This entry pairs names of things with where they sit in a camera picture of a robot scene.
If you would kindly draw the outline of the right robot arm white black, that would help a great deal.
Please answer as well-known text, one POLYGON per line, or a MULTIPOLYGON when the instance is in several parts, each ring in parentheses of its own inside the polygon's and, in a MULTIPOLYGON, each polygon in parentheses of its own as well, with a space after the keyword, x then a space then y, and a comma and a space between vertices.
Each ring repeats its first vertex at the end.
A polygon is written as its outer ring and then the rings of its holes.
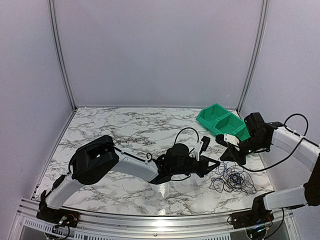
POLYGON ((320 204, 320 147, 287 127, 286 123, 265 122, 261 114, 253 112, 244 119, 249 138, 240 140, 231 134, 218 134, 215 141, 226 147, 221 161, 233 161, 241 167, 249 154, 268 152, 271 146, 288 153, 306 166, 311 175, 303 185, 264 193, 254 198, 250 210, 231 214, 230 221, 235 229, 260 225, 272 220, 275 209, 297 209, 320 204))

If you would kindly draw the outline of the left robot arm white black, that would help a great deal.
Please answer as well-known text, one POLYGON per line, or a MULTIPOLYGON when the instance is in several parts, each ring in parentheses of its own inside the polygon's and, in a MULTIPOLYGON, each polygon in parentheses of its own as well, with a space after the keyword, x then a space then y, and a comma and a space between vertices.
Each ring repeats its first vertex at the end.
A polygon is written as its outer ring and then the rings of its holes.
POLYGON ((68 172, 56 179, 49 191, 41 193, 36 217, 54 224, 63 217, 71 217, 69 226, 75 227, 80 214, 62 206, 76 191, 98 183, 110 171, 131 175, 152 185, 170 182, 175 175, 189 178, 196 174, 203 178, 220 166, 218 160, 202 155, 209 143, 210 138, 206 136, 198 140, 193 150, 183 143, 174 143, 158 158, 147 154, 146 159, 142 159, 117 148, 113 138, 104 135, 76 150, 69 161, 68 172))

